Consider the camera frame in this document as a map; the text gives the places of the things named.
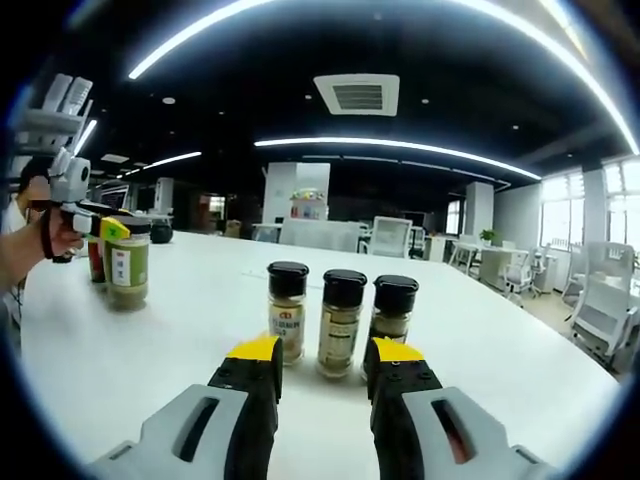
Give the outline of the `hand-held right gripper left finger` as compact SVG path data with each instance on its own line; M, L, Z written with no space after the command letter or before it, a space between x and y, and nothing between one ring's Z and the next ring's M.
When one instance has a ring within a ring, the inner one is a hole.
M234 347L207 384L194 384L87 468L92 479L264 479L278 429L283 342Z

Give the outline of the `person's left hand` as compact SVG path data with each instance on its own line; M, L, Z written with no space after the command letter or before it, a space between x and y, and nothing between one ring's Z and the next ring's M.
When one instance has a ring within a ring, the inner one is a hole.
M49 237L54 257L64 256L71 250L79 250L84 245L83 236L65 224L51 223Z

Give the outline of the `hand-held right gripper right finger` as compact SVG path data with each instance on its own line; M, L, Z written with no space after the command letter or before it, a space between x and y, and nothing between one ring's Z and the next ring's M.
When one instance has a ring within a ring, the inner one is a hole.
M555 469L456 387L415 348L372 338L366 350L370 429L381 479L553 479Z

